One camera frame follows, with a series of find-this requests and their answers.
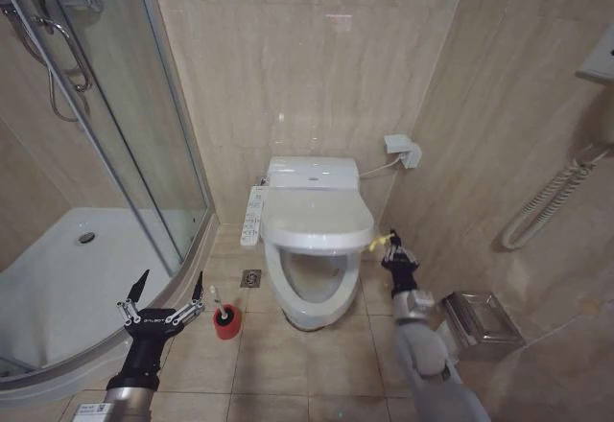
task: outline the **toilet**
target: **toilet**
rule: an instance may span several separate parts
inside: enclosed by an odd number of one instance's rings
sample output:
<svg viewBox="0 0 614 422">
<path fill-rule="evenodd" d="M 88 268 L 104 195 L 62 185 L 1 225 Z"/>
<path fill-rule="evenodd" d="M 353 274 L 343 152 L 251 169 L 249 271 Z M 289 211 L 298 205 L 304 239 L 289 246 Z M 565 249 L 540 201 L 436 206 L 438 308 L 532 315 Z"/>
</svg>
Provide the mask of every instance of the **toilet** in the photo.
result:
<svg viewBox="0 0 614 422">
<path fill-rule="evenodd" d="M 286 318 L 313 331 L 351 305 L 374 220 L 352 158 L 278 156 L 267 178 L 260 235 L 269 280 Z"/>
</svg>

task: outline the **stainless steel box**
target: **stainless steel box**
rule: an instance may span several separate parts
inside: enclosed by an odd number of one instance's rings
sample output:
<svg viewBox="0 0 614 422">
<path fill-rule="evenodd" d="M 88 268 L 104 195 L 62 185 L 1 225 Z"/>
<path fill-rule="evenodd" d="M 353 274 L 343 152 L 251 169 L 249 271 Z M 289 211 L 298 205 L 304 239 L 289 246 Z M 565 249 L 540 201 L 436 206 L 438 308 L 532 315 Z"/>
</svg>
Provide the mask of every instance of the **stainless steel box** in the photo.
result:
<svg viewBox="0 0 614 422">
<path fill-rule="evenodd" d="M 455 292 L 441 308 L 460 360 L 501 360 L 525 344 L 493 293 Z"/>
</svg>

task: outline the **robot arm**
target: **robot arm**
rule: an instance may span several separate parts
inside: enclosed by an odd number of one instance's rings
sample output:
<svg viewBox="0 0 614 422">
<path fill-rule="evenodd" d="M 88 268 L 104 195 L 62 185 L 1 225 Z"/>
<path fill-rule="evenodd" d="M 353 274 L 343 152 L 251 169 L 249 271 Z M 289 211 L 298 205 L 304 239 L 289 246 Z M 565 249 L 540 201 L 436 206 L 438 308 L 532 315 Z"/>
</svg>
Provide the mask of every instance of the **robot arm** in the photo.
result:
<svg viewBox="0 0 614 422">
<path fill-rule="evenodd" d="M 122 370 L 106 385 L 103 404 L 81 405 L 73 422 L 150 422 L 150 405 L 160 384 L 157 373 L 166 341 L 181 331 L 204 309 L 202 272 L 192 299 L 179 310 L 143 309 L 136 303 L 145 288 L 149 270 L 132 285 L 125 301 L 117 302 L 132 345 Z"/>
<path fill-rule="evenodd" d="M 413 279 L 418 261 L 401 246 L 396 232 L 391 233 L 382 266 L 392 275 L 396 352 L 420 420 L 490 421 L 475 393 L 462 383 L 443 340 L 427 325 L 435 301 L 429 293 L 418 290 Z"/>
</svg>

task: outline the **power cord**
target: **power cord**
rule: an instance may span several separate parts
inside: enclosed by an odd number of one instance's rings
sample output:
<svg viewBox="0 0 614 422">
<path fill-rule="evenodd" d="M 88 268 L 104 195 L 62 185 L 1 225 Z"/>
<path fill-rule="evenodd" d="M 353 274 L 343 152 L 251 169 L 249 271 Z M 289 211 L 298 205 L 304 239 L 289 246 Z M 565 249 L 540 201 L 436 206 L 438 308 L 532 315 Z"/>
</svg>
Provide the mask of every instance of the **power cord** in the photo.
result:
<svg viewBox="0 0 614 422">
<path fill-rule="evenodd" d="M 386 168 L 389 168 L 390 166 L 396 165 L 399 161 L 401 161 L 401 155 L 397 156 L 394 161 L 391 161 L 390 163 L 388 163 L 388 164 L 386 164 L 384 166 L 380 166 L 378 168 L 375 168 L 374 170 L 369 170 L 369 171 L 365 171 L 364 173 L 360 173 L 359 177 L 364 177 L 364 176 L 367 176 L 367 175 L 372 175 L 373 173 L 377 173 L 378 171 L 385 170 Z"/>
</svg>

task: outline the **floor drain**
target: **floor drain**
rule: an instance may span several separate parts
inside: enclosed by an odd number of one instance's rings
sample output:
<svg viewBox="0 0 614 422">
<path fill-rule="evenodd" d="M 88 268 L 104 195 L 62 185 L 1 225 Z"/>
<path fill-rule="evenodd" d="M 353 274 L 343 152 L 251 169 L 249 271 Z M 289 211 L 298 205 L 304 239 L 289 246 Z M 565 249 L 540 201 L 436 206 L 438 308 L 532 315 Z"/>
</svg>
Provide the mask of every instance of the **floor drain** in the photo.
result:
<svg viewBox="0 0 614 422">
<path fill-rule="evenodd" d="M 87 232 L 87 233 L 83 233 L 83 235 L 79 237 L 77 240 L 79 241 L 81 245 L 87 245 L 95 238 L 96 238 L 96 234 L 94 232 Z"/>
<path fill-rule="evenodd" d="M 241 288 L 260 288 L 261 270 L 243 270 Z"/>
</svg>

